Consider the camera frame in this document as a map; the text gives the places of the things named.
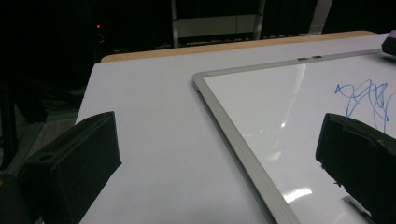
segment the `blue marker scribble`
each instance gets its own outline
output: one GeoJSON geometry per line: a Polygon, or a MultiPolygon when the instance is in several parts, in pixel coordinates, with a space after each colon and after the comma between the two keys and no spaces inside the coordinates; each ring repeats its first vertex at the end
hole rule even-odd
{"type": "Polygon", "coordinates": [[[367,99],[373,108],[373,120],[375,127],[382,132],[387,130],[387,122],[389,122],[388,116],[388,104],[392,96],[396,93],[392,93],[388,98],[385,94],[385,89],[388,83],[381,85],[376,85],[371,79],[368,79],[361,83],[358,87],[351,84],[340,86],[337,85],[335,88],[335,94],[338,92],[345,96],[348,100],[346,106],[346,116],[352,116],[353,112],[357,108],[358,104],[367,99]]]}

